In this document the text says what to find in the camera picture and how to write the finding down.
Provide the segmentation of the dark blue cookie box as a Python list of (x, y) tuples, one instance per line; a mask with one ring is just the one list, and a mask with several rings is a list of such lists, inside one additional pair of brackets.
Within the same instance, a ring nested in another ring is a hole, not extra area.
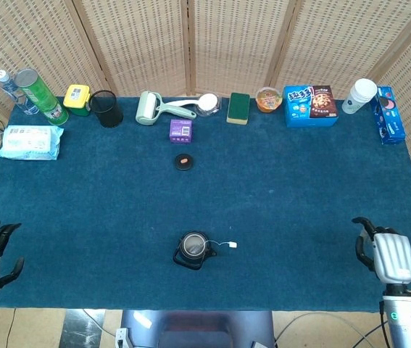
[(399, 144), (405, 141), (406, 133), (392, 87), (378, 86), (370, 106), (381, 143)]

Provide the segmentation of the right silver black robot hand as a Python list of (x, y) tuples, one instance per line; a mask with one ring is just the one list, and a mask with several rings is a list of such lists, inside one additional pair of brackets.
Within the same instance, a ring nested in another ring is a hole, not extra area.
[(410, 240), (393, 228), (374, 226), (366, 217), (354, 217), (362, 231), (355, 242), (357, 259), (383, 284), (411, 283)]

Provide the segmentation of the green and yellow sponge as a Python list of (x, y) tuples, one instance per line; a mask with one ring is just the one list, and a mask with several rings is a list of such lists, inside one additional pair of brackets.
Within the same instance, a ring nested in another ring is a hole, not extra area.
[(246, 125), (249, 119), (248, 94), (233, 92), (229, 98), (226, 122), (237, 125)]

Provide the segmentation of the small purple box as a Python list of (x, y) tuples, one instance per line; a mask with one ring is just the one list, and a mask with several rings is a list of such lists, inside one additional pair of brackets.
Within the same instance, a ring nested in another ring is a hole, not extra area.
[(192, 121), (173, 119), (170, 121), (170, 142), (174, 144), (190, 144), (192, 140)]

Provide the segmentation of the pyramid tea bag with string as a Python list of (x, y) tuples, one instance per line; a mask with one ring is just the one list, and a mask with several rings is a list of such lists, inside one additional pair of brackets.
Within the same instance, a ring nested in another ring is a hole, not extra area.
[(218, 246), (222, 246), (227, 244), (230, 248), (236, 249), (238, 244), (235, 241), (223, 241), (218, 242), (214, 240), (207, 239), (202, 235), (191, 235), (186, 237), (185, 241), (183, 242), (184, 249), (189, 255), (199, 255), (205, 252), (206, 247), (209, 244), (216, 244)]

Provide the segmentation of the woven bamboo folding screen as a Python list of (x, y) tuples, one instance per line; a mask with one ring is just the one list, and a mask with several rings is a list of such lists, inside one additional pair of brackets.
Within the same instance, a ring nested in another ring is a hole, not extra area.
[[(391, 83), (411, 158), (411, 0), (0, 0), (0, 68), (57, 69), (130, 95), (253, 92), (308, 78)], [(12, 105), (0, 91), (0, 115)]]

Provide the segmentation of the pale green lint roller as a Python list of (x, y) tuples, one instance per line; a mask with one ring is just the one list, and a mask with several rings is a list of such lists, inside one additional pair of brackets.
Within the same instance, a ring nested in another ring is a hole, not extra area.
[(162, 113), (170, 113), (188, 120), (196, 118), (196, 113), (189, 109), (164, 103), (157, 92), (144, 91), (139, 98), (136, 122), (146, 126), (153, 125)]

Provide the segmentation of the blue and brown cookie box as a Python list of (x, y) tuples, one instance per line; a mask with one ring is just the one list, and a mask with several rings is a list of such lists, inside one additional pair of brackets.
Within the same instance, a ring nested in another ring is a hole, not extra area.
[(329, 127), (338, 120), (330, 86), (285, 86), (283, 111), (289, 128)]

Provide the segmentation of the green container with yellow lid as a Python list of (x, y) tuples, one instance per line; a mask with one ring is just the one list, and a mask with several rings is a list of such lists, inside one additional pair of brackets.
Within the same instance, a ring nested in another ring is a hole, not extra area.
[(74, 115), (88, 116), (90, 114), (89, 99), (90, 87), (81, 84), (72, 84), (68, 87), (63, 105)]

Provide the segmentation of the blue carpet table cover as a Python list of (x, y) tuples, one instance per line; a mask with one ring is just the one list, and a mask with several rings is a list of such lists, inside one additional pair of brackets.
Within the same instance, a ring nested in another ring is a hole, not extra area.
[[(374, 311), (382, 283), (356, 258), (362, 216), (411, 242), (411, 160), (383, 145), (373, 115), (327, 128), (288, 128), (281, 112), (249, 108), (199, 117), (190, 144), (173, 144), (170, 117), (103, 128), (71, 117), (51, 161), (0, 158), (0, 222), (21, 223), (1, 260), (20, 277), (0, 307), (155, 310)], [(194, 166), (177, 170), (187, 153)], [(200, 270), (173, 262), (201, 231), (217, 255)]]

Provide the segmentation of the small black round lid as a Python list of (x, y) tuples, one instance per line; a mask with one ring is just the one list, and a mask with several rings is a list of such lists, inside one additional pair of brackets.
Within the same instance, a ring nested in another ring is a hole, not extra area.
[(174, 165), (177, 170), (190, 170), (194, 166), (194, 158), (187, 153), (178, 154), (174, 159)]

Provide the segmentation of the orange jelly cup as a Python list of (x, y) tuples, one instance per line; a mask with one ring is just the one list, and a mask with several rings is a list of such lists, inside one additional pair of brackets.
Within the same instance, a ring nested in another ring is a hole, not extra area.
[(283, 97), (277, 89), (265, 86), (256, 93), (255, 101), (260, 112), (270, 113), (279, 108)]

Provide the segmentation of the light blue wet wipes pack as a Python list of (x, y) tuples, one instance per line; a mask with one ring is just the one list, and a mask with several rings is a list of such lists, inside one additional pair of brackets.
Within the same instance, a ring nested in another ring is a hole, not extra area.
[(0, 157), (25, 161), (56, 160), (63, 133), (64, 129), (55, 125), (9, 125), (3, 133)]

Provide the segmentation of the tall green cylindrical can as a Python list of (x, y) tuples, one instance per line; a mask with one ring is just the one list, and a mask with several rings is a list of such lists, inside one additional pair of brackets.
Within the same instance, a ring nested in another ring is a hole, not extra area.
[(69, 117), (67, 110), (53, 95), (37, 71), (31, 68), (22, 69), (17, 72), (14, 82), (44, 114), (49, 123), (63, 125), (67, 122)]

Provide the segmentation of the black mesh pen holder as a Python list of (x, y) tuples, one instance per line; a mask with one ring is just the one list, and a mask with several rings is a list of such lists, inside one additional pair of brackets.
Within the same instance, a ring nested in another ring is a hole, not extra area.
[(105, 128), (115, 128), (123, 121), (117, 97), (110, 90), (94, 92), (89, 99), (89, 106)]

